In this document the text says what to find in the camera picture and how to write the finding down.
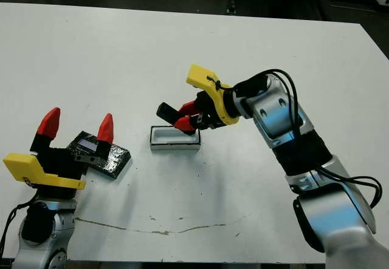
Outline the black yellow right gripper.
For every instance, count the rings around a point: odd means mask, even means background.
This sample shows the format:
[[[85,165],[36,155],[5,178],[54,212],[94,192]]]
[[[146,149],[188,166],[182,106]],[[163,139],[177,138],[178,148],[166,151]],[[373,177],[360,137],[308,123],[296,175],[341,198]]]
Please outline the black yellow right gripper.
[[[239,114],[233,103],[233,88],[221,83],[214,72],[193,64],[188,72],[187,83],[201,91],[194,101],[183,104],[179,109],[184,117],[174,123],[174,128],[193,135],[196,128],[216,129],[239,121]],[[191,116],[196,128],[191,124]]]

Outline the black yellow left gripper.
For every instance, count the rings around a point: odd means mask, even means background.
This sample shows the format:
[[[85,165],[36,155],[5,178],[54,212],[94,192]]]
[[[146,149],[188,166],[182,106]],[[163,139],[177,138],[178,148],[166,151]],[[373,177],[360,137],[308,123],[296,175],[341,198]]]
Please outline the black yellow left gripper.
[[[66,148],[50,148],[57,136],[60,108],[55,107],[41,120],[29,154],[10,153],[3,162],[13,178],[36,189],[39,197],[48,199],[73,199],[77,191],[85,189],[86,174],[90,163],[80,162]],[[96,155],[109,157],[114,139],[114,123],[111,113],[104,117],[97,134]]]

